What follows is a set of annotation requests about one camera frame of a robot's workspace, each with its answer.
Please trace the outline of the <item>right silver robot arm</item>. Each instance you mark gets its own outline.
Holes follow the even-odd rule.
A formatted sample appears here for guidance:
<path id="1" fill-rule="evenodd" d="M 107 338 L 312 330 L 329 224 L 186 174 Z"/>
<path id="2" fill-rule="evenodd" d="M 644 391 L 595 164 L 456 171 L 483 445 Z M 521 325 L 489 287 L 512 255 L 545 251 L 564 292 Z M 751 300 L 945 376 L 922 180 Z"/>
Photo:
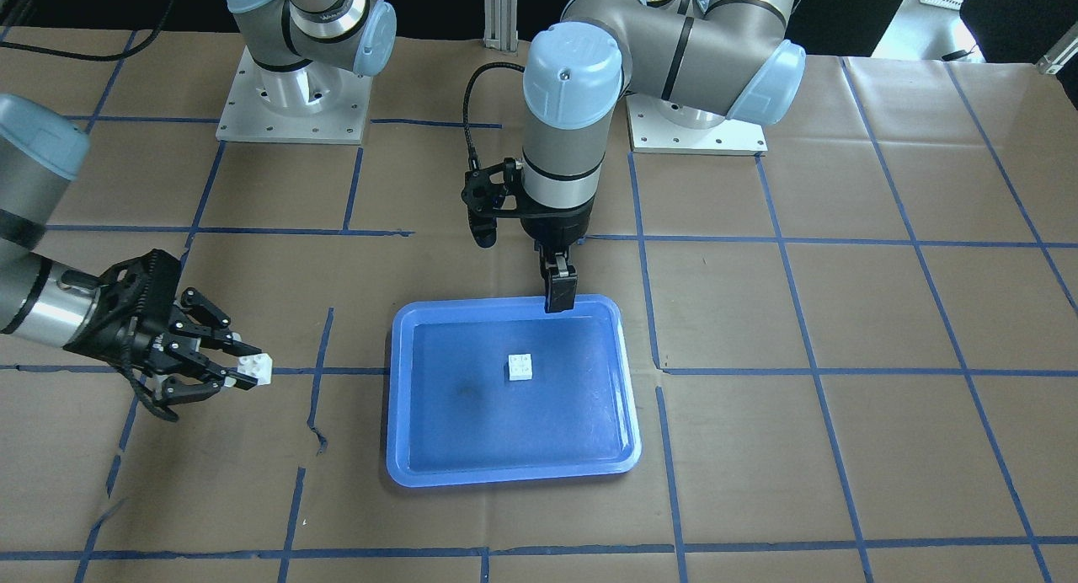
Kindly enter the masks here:
<path id="1" fill-rule="evenodd" d="M 152 249 L 89 275 L 37 254 L 51 213 L 88 153 L 77 125 L 30 99 L 1 97 L 1 327 L 115 369 L 140 403 L 172 407 L 223 388 L 272 381 L 273 361 L 243 342 L 196 288 L 181 290 L 178 258 Z"/>

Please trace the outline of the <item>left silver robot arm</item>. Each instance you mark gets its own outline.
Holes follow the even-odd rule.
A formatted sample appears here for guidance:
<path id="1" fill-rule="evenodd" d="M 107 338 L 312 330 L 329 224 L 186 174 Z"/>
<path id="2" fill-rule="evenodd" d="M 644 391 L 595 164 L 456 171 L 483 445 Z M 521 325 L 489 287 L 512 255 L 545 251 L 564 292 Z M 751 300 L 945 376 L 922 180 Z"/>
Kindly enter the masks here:
<path id="1" fill-rule="evenodd" d="M 522 227 L 542 256 L 548 313 L 573 307 L 570 246 L 588 230 L 617 100 L 639 93 L 751 125 L 777 123 L 806 65 L 787 37 L 800 0 L 570 0 L 523 72 Z"/>

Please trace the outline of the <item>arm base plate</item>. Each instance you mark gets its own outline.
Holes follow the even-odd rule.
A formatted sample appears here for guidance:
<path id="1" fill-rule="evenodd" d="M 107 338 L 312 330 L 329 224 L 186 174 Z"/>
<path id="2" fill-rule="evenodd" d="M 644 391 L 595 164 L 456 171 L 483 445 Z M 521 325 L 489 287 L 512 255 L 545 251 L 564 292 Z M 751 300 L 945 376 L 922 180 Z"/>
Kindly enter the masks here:
<path id="1" fill-rule="evenodd" d="M 373 77 L 321 63 L 270 72 L 245 48 L 216 138 L 249 144 L 361 145 L 373 83 Z"/>
<path id="2" fill-rule="evenodd" d="M 642 94 L 631 94 L 625 100 L 634 152 L 713 156 L 762 156 L 769 152 L 761 126 Z"/>

